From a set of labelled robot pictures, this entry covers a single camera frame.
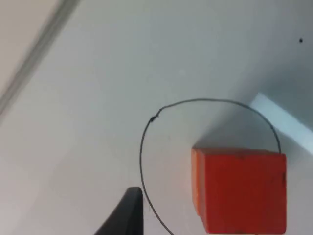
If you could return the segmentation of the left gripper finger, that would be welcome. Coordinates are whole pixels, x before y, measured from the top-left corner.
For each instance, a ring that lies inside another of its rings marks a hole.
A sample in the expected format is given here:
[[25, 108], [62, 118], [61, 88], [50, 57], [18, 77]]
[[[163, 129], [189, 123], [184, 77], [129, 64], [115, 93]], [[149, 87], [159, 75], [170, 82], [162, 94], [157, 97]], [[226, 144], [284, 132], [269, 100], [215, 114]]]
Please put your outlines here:
[[129, 187], [113, 212], [95, 232], [96, 235], [143, 235], [143, 193]]

